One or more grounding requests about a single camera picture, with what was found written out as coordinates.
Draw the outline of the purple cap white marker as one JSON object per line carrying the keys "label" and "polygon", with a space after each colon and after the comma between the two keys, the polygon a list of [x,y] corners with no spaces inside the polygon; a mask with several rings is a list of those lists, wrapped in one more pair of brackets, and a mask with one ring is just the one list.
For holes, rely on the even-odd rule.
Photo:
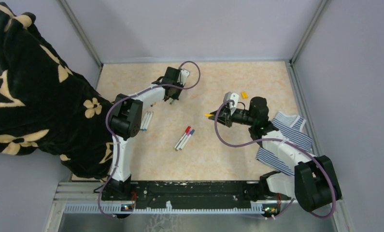
{"label": "purple cap white marker", "polygon": [[151,114],[151,112],[146,112],[146,114],[145,114],[145,116],[144,116],[144,118],[142,120],[142,123],[141,123],[141,130],[142,131],[144,131],[145,128],[146,128],[146,123],[149,120],[150,114]]}

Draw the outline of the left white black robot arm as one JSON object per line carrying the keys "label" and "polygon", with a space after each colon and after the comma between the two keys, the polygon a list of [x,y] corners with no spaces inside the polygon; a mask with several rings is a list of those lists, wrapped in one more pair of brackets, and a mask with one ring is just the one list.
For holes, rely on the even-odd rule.
{"label": "left white black robot arm", "polygon": [[113,163],[102,190],[103,201],[130,200],[133,144],[144,124],[144,110],[159,101],[178,100],[189,75],[186,69],[168,67],[165,74],[146,89],[128,96],[116,96],[107,114],[107,130],[113,139]]}

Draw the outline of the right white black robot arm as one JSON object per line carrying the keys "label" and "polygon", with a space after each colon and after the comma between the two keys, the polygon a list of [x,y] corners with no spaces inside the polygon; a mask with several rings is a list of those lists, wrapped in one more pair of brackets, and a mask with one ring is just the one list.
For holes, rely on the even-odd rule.
{"label": "right white black robot arm", "polygon": [[[253,97],[247,109],[238,108],[239,103],[239,98],[229,92],[208,119],[214,121],[215,133],[223,144],[229,147],[259,145],[256,160],[275,169],[261,176],[261,197],[272,199],[277,193],[283,194],[297,200],[303,210],[317,218],[323,215],[316,214],[315,210],[330,205],[325,217],[332,216],[337,200],[342,198],[341,188],[331,159],[312,154],[313,139],[302,131],[306,119],[282,112],[269,119],[267,100],[263,97]],[[247,125],[252,141],[230,144],[221,137],[218,124]]]}

